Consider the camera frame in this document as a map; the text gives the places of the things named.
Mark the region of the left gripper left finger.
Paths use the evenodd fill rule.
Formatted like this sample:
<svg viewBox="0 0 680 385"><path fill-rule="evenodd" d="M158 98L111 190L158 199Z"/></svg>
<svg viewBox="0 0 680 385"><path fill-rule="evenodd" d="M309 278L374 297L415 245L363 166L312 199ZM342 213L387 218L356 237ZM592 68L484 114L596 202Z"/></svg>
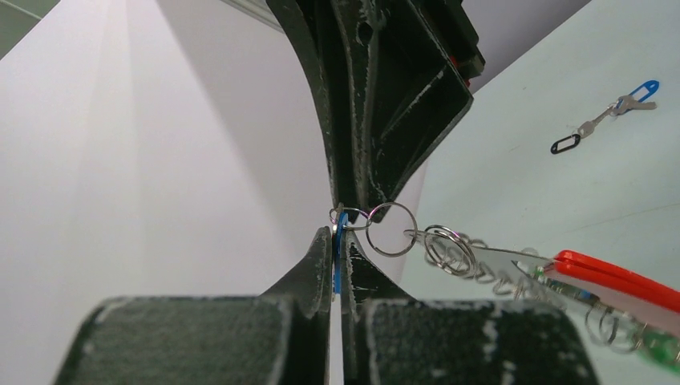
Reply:
<svg viewBox="0 0 680 385"><path fill-rule="evenodd" d="M331 232L257 296L109 298L83 320L57 384L326 384Z"/></svg>

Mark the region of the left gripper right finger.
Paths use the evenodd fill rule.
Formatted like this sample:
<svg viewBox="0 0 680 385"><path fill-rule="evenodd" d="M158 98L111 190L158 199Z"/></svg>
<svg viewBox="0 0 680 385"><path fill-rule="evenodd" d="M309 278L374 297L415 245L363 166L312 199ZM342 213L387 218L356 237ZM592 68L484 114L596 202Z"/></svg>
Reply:
<svg viewBox="0 0 680 385"><path fill-rule="evenodd" d="M596 384L567 315L538 301L420 301L339 244L347 384Z"/></svg>

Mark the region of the green key tag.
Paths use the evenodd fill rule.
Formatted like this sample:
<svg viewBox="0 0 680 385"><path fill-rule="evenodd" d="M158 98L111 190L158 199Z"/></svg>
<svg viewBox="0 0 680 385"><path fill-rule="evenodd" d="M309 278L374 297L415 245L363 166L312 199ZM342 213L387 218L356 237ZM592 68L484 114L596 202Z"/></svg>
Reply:
<svg viewBox="0 0 680 385"><path fill-rule="evenodd" d="M679 339L659 330L642 333L639 355L658 368L679 375Z"/></svg>

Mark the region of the blue key tag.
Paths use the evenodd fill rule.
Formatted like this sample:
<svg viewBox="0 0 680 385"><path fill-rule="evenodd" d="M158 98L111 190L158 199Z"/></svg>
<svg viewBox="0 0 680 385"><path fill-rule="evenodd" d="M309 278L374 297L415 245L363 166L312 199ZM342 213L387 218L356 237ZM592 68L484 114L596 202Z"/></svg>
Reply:
<svg viewBox="0 0 680 385"><path fill-rule="evenodd" d="M351 213L358 213L360 217L366 219L364 225L349 225ZM350 208L340 203L336 208L329 212L332 226L332 258L333 258L333 293L340 294L342 291L342 268L341 268L341 248L342 239L345 233L350 231L361 231L367 229L371 224L368 213L361 209Z"/></svg>

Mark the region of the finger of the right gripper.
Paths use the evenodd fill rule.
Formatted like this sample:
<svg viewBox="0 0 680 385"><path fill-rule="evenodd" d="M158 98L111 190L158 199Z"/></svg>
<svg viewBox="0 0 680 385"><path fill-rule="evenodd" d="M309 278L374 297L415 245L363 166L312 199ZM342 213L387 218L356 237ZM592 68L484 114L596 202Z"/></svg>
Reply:
<svg viewBox="0 0 680 385"><path fill-rule="evenodd" d="M395 201L472 105L485 59L460 1L335 1L347 69L349 157L335 200Z"/></svg>
<svg viewBox="0 0 680 385"><path fill-rule="evenodd" d="M290 41L313 97L335 205L354 203L346 52L331 1L268 0Z"/></svg>

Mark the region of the removed keys with tags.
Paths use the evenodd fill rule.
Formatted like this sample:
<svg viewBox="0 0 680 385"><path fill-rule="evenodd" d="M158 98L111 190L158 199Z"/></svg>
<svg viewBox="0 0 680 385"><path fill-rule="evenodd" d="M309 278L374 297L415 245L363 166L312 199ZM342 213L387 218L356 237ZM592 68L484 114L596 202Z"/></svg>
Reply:
<svg viewBox="0 0 680 385"><path fill-rule="evenodd" d="M650 98L658 92L660 82L650 79L636 87L629 94L619 96L601 114L592 120L586 120L573 133L552 143L550 153L558 155L576 148L583 139L591 136L599 123L607 117L623 116L629 111L651 111L657 108Z"/></svg>

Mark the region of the red-handled key organizer with rings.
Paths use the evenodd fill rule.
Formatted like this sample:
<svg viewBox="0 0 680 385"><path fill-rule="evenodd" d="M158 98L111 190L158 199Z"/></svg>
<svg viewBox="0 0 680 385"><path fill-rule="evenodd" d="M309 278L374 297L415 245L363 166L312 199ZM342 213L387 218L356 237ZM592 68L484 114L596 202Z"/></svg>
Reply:
<svg viewBox="0 0 680 385"><path fill-rule="evenodd" d="M490 286L501 297L547 302L579 313L592 342L612 351L638 351L645 330L679 339L679 292L613 263L573 250L541 257L525 249L487 246L443 225L404 232L407 250L446 274Z"/></svg>

